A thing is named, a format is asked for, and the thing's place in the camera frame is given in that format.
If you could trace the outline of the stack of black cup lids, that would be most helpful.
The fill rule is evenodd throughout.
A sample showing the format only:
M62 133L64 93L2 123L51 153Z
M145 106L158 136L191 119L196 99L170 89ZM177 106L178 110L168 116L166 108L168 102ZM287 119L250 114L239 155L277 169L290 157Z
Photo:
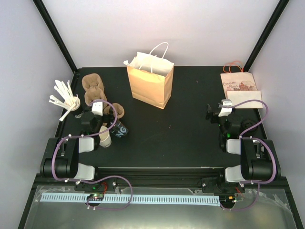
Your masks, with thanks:
M118 138L126 136L128 132L129 129L120 120L117 120L114 126L110 129L110 133Z

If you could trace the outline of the brown paper takeout bag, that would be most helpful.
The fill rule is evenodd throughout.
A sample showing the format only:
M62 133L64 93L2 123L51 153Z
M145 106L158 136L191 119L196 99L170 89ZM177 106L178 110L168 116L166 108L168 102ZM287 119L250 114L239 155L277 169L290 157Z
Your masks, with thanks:
M159 46L165 44L162 57L152 55ZM165 59L169 43L156 45L149 53L138 52L131 62L124 61L127 67L132 97L164 109L172 94L174 63Z

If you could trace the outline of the brown pulp cup carrier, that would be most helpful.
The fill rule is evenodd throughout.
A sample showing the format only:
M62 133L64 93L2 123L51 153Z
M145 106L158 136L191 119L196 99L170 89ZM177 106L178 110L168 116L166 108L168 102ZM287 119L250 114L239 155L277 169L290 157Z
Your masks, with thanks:
M113 103L112 105L117 112L117 118L121 119L124 116L124 113L125 113L124 108L118 103ZM110 110L112 110L112 107L110 105L108 105L106 108L104 108L103 113L104 114L109 114Z

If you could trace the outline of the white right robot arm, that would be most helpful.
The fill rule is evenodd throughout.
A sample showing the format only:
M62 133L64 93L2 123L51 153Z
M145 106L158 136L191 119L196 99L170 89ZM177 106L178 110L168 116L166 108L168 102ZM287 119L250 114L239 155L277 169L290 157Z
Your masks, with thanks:
M265 118L257 123L249 120L247 124L247 120L235 112L237 107L251 102L261 103L268 113L267 104L257 99L237 105L233 105L231 100L224 99L219 103L218 112L213 111L209 104L206 106L206 119L219 127L220 148L225 153L240 157L240 164L227 167L224 176L217 179L216 185L221 192L228 192L237 182L268 184L281 177L281 167L273 141L253 136Z

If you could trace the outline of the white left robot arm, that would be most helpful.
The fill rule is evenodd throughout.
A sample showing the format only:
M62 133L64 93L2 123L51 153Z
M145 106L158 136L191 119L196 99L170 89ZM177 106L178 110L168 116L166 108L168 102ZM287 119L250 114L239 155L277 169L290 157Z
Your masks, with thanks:
M115 111L98 115L87 111L81 115L78 136L64 138L54 137L47 142L40 165L42 177L56 180L85 180L91 190L98 190L102 186L102 178L95 174L95 167L79 162L79 154L96 150L101 141L102 127L114 127L118 121Z

